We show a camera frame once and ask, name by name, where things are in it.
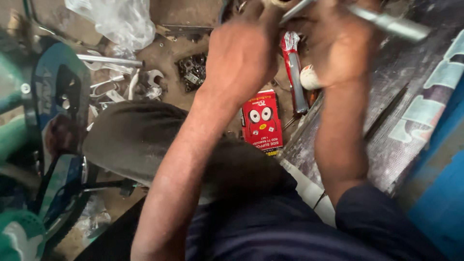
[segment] man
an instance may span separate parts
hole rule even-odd
[[[358,5],[378,8],[375,0],[360,1]],[[140,161],[130,171],[139,173],[135,179],[143,180],[140,173],[149,174],[143,161],[153,158],[143,155],[157,153],[154,145],[145,144],[152,143],[153,137],[175,135],[177,130],[165,133],[160,129],[181,122],[172,143],[168,138],[158,141],[170,143],[170,147],[164,158],[155,157],[162,161],[156,166],[143,206],[132,244],[132,260],[445,259],[395,203],[367,181],[363,126],[369,67],[378,46],[375,30],[348,14],[336,0],[319,0],[309,10],[311,22],[298,27],[310,36],[312,62],[324,86],[315,151],[324,188],[336,211],[337,229],[323,224],[301,200],[295,180],[274,159],[260,152],[257,156],[250,146],[235,146],[222,137],[241,105],[276,73],[278,23],[284,12],[274,6],[264,8],[261,1],[254,0],[240,18],[211,34],[207,79],[186,118],[184,112],[171,107],[160,113],[159,104],[137,104],[137,111],[144,114],[124,116],[134,111],[135,105],[122,104],[119,109],[107,109],[113,124],[99,119],[94,125],[97,129],[85,142],[86,155],[98,162],[98,149],[92,148],[92,140],[105,139],[111,130],[132,130],[132,135],[126,132],[118,136],[128,140],[127,146],[119,150],[133,150],[142,159],[128,160],[129,156],[120,155],[117,161],[121,163],[107,158],[106,163],[100,159],[99,165],[124,175],[129,170],[122,164]],[[155,121],[161,117],[159,114],[172,119],[163,123],[165,128],[145,126],[139,131],[136,127],[141,120]],[[121,121],[125,125],[115,127]],[[131,137],[142,138],[133,145],[135,139]],[[238,154],[247,156],[233,161],[221,153],[224,147],[242,150]],[[113,150],[105,151],[114,159]],[[248,168],[250,159],[255,161],[254,166],[271,166],[272,170],[265,172],[269,176]],[[259,178],[254,178],[253,171]],[[241,185],[235,185],[235,176],[242,179]]]

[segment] red product box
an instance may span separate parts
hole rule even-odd
[[[284,146],[278,113],[277,95],[273,90],[260,91],[240,110],[245,141],[269,156]]]

